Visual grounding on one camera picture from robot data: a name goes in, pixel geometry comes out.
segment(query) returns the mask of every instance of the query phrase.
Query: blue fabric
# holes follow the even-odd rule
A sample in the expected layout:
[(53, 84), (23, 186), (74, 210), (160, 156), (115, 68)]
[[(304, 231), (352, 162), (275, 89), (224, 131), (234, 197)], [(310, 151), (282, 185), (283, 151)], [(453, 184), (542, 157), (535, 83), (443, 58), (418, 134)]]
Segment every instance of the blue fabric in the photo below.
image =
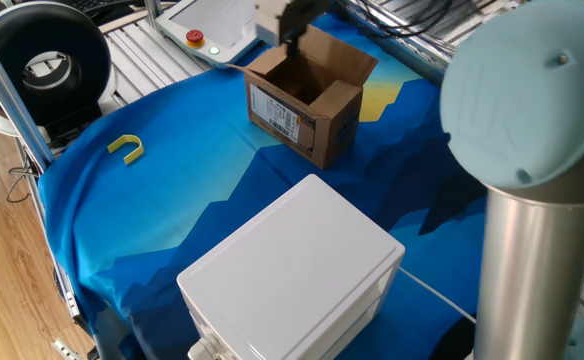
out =
[[(377, 57), (378, 74), (416, 78), (351, 26), (331, 16), (315, 25)], [(39, 189), (50, 246), (101, 355), (184, 358), (198, 334), (177, 275), (310, 173), (405, 245), (404, 268), (476, 311), (485, 190), (449, 152), (438, 102), (430, 83), (406, 82), (324, 171), (248, 121), (234, 70), (172, 85), (90, 126)], [(145, 148), (129, 166), (133, 146), (106, 150), (122, 134)], [(399, 273), (339, 359), (427, 359), (459, 316)]]

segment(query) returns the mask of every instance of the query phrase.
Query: open cardboard box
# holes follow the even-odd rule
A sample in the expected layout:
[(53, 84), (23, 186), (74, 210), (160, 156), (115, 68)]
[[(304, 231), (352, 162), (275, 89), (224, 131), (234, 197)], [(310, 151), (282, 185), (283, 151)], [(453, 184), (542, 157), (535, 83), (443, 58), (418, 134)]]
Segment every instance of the open cardboard box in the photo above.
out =
[(313, 27), (299, 40), (299, 55), (272, 48), (245, 73), (252, 122), (325, 169), (353, 141), (363, 84), (377, 60)]

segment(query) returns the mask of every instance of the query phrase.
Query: white plastic box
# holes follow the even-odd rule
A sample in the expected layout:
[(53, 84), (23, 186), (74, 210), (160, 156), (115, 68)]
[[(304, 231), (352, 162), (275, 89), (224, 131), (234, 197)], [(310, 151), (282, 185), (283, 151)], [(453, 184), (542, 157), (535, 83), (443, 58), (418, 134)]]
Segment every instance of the white plastic box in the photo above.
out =
[(179, 274), (191, 359), (333, 359), (379, 312), (405, 248), (310, 175)]

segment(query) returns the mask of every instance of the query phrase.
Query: barcode label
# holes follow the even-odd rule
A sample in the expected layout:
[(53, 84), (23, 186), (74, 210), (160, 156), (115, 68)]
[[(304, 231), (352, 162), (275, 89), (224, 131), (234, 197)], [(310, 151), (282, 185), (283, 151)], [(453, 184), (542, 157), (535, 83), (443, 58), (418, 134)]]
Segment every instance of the barcode label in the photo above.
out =
[(299, 142), (299, 117), (278, 101), (250, 84), (252, 111), (288, 139)]

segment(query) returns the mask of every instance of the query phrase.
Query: yellow u-shaped object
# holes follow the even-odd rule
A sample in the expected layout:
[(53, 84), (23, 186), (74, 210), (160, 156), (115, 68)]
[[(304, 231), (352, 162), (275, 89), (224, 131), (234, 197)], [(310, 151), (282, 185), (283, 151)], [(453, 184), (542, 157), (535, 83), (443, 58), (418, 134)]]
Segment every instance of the yellow u-shaped object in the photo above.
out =
[(113, 153), (116, 149), (120, 148), (123, 144), (127, 143), (135, 143), (139, 144), (139, 146), (134, 149), (131, 153), (129, 153), (126, 157), (123, 158), (125, 161), (125, 165), (129, 165), (132, 161), (136, 160), (141, 154), (143, 154), (143, 144), (141, 143), (141, 139), (134, 135), (123, 135), (120, 138), (116, 139), (112, 144), (108, 145), (108, 152)]

